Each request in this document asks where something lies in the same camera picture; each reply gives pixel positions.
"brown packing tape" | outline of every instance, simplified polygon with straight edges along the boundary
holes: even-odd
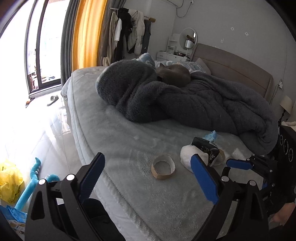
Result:
[[[219,149],[219,154],[222,157],[222,161],[225,161],[225,153],[224,153],[224,151],[222,151],[221,149]]]
[[[155,170],[155,167],[154,165],[160,161],[164,161],[164,162],[167,162],[169,165],[170,165],[170,170],[171,170],[171,173],[169,174],[159,174],[156,170]],[[157,157],[152,165],[151,165],[151,173],[153,175],[153,177],[155,177],[155,179],[157,180],[165,180],[165,179],[168,179],[170,178],[174,173],[176,172],[176,167],[175,167],[175,163],[174,161],[172,160],[172,158],[169,156],[169,155],[161,155],[159,157]]]

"white jacket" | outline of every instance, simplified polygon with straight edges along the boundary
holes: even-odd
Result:
[[[133,23],[132,33],[128,37],[128,50],[135,45],[135,54],[141,54],[143,36],[145,33],[144,14],[138,10],[129,9]]]

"blue toy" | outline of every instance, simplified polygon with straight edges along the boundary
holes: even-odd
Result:
[[[20,196],[19,200],[17,201],[15,205],[15,209],[21,211],[25,205],[25,203],[28,201],[29,197],[35,190],[35,187],[38,183],[38,177],[37,174],[39,172],[39,168],[41,168],[41,161],[39,158],[35,157],[36,163],[32,167],[30,171],[30,178],[31,181],[29,182],[28,186],[25,188],[24,192]],[[54,182],[59,181],[59,177],[57,175],[51,174],[47,177],[48,182]]]

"air conditioner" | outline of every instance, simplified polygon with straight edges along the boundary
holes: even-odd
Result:
[[[164,0],[167,3],[174,5],[175,7],[181,7],[182,0]]]

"beige coat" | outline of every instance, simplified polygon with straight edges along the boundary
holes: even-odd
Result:
[[[109,66],[113,59],[114,50],[117,42],[114,41],[114,33],[117,25],[118,17],[115,12],[111,15],[110,28],[109,28],[109,41],[107,46],[107,57],[103,58],[103,66]]]

